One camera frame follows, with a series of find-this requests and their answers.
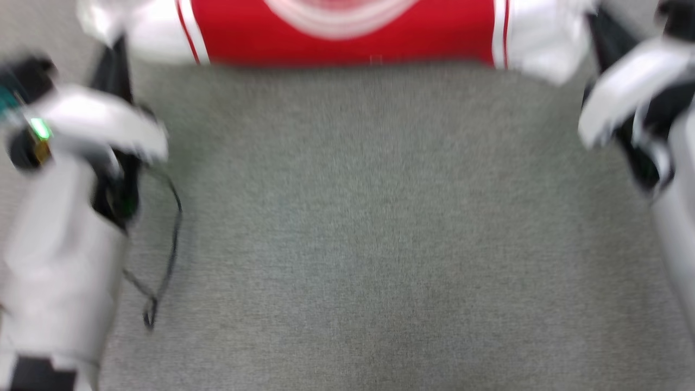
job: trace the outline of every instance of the red and white object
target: red and white object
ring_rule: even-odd
[[[251,66],[477,59],[563,83],[592,0],[80,0],[85,30],[138,57]]]

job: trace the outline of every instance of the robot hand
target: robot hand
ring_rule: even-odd
[[[695,2],[664,0],[664,35],[640,43],[601,8],[589,17],[600,71],[579,133],[616,140],[651,202],[667,269],[695,335]]]
[[[30,58],[0,70],[6,117],[26,125],[13,162],[36,172],[5,256],[0,390],[97,389],[138,175],[167,158],[166,130],[132,105],[122,41],[91,88],[54,86],[51,69]]]

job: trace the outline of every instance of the black cable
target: black cable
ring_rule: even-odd
[[[174,230],[172,233],[172,249],[171,253],[169,254],[167,271],[164,275],[164,278],[159,283],[159,288],[156,290],[156,292],[148,288],[147,285],[143,284],[139,279],[137,279],[137,277],[135,277],[135,275],[132,274],[132,272],[130,272],[127,269],[123,270],[123,276],[125,277],[125,279],[129,281],[131,284],[133,284],[133,286],[138,291],[140,291],[140,293],[147,296],[148,302],[145,306],[145,311],[142,313],[142,320],[144,321],[145,327],[147,327],[148,330],[154,330],[154,322],[157,319],[159,303],[162,301],[162,298],[164,297],[164,294],[166,293],[167,288],[169,287],[169,282],[172,279],[174,267],[176,266],[176,259],[179,249],[179,231],[181,230],[181,224],[183,223],[183,207],[181,206],[181,198],[179,197],[179,193],[177,192],[176,186],[174,185],[174,182],[172,181],[171,177],[169,177],[165,173],[156,170],[148,170],[148,173],[150,173],[153,177],[159,179],[160,181],[166,183],[167,186],[169,186],[169,189],[172,191],[174,198],[176,198],[177,207],[179,208],[176,216],[176,221],[174,222]]]

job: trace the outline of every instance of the white stripe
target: white stripe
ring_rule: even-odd
[[[495,0],[495,30],[492,33],[492,59],[495,67],[505,69],[505,18],[506,0]]]
[[[275,15],[295,29],[326,40],[347,40],[373,33],[399,18],[417,2],[372,0],[351,10],[332,10],[300,0],[265,0]]]
[[[191,42],[193,42],[195,52],[198,54],[198,60],[201,64],[206,65],[210,63],[210,57],[208,57],[208,49],[205,47],[203,33],[200,32],[198,22],[195,20],[191,3],[192,0],[180,0],[181,16],[183,16],[183,22],[186,24],[186,30],[188,30]]]

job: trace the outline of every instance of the green led light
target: green led light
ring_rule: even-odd
[[[46,125],[46,122],[41,118],[31,118],[29,120],[29,124],[31,125],[31,129],[34,131],[34,134],[36,134],[36,136],[42,141],[48,140],[53,135],[51,128],[49,128],[48,125]]]

